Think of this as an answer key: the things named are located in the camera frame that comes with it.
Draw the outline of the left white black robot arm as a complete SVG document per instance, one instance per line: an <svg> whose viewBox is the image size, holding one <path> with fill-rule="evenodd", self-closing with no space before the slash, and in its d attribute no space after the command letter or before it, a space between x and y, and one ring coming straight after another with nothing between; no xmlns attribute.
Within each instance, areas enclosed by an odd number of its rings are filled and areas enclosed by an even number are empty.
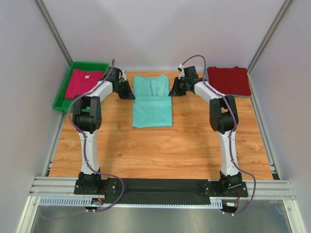
<svg viewBox="0 0 311 233"><path fill-rule="evenodd" d="M122 100L135 99L124 71L116 67L111 67L91 90L76 96L69 107L73 110L70 122L78 131L82 150L82 167L74 194L97 195L104 188L97 156L97 137L102 124L101 103L113 92Z"/></svg>

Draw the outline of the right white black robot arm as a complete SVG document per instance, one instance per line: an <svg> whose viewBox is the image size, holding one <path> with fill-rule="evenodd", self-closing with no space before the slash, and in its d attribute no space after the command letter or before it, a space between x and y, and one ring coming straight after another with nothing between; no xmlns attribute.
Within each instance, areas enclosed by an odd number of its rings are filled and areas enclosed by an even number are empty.
<svg viewBox="0 0 311 233"><path fill-rule="evenodd" d="M180 65L178 71L180 74L175 78L169 95L184 96L191 91L209 104L209 123L218 136L222 159L219 190L223 195L230 196L242 184L235 144L239 122L235 98L218 92L203 78L199 78L194 66Z"/></svg>

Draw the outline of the aluminium frame rail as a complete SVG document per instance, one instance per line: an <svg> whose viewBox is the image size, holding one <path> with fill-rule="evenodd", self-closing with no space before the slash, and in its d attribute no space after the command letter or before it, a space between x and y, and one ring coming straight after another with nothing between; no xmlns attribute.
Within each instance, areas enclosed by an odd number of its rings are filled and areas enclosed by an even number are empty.
<svg viewBox="0 0 311 233"><path fill-rule="evenodd" d="M35 177L29 196L73 196L74 177ZM256 181L256 200L295 200L288 180Z"/></svg>

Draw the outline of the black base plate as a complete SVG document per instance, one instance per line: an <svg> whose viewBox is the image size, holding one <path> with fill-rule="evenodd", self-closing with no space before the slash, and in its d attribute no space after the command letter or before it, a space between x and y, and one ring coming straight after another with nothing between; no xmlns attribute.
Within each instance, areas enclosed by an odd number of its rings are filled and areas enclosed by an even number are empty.
<svg viewBox="0 0 311 233"><path fill-rule="evenodd" d="M224 189L219 181L195 179L127 179L107 178L104 188L96 197L103 196L105 203L114 202L122 191L119 203L125 204L210 204L211 197L246 198L246 184Z"/></svg>

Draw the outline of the teal t shirt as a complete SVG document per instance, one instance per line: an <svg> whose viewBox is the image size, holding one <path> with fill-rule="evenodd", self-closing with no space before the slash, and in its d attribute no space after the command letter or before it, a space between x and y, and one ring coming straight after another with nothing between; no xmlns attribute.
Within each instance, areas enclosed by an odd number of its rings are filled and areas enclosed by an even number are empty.
<svg viewBox="0 0 311 233"><path fill-rule="evenodd" d="M133 121L135 128L171 127L172 99L169 96L169 78L135 76L133 81Z"/></svg>

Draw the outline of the green plastic tray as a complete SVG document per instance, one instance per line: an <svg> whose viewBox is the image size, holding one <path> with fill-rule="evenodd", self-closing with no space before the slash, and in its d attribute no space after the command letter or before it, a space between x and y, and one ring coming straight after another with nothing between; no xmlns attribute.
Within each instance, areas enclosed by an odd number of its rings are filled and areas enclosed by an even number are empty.
<svg viewBox="0 0 311 233"><path fill-rule="evenodd" d="M66 113L76 95L94 88L108 68L107 63L73 62L56 94L53 109Z"/></svg>

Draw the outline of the pink folded t shirt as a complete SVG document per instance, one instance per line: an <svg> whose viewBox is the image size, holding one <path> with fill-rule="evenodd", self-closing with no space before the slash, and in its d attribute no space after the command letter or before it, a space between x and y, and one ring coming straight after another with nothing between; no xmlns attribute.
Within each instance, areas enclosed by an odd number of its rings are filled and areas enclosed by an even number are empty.
<svg viewBox="0 0 311 233"><path fill-rule="evenodd" d="M66 90L65 98L74 99L76 95L82 95L94 88L104 76L104 71L83 71L74 69Z"/></svg>

